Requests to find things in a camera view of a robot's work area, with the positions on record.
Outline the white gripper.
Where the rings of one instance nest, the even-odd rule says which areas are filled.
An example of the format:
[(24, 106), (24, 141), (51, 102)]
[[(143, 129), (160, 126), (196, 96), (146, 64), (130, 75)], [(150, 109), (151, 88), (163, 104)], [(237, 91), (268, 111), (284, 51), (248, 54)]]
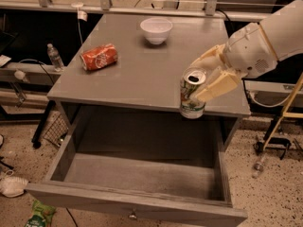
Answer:
[(261, 26), (250, 23), (233, 33), (225, 45), (211, 47), (190, 65), (211, 72), (206, 82), (191, 95), (193, 100), (207, 102), (238, 87), (241, 74), (226, 69), (225, 62), (246, 78), (255, 79), (274, 70), (277, 58)]

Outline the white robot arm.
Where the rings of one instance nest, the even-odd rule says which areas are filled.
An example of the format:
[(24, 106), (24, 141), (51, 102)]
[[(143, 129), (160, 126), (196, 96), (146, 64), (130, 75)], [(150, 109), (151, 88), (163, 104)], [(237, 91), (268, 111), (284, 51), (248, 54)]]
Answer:
[(208, 76), (190, 98), (207, 102), (234, 90), (243, 78), (256, 79), (274, 70), (280, 61), (302, 53), (303, 1), (294, 0), (196, 59), (190, 66), (205, 69)]

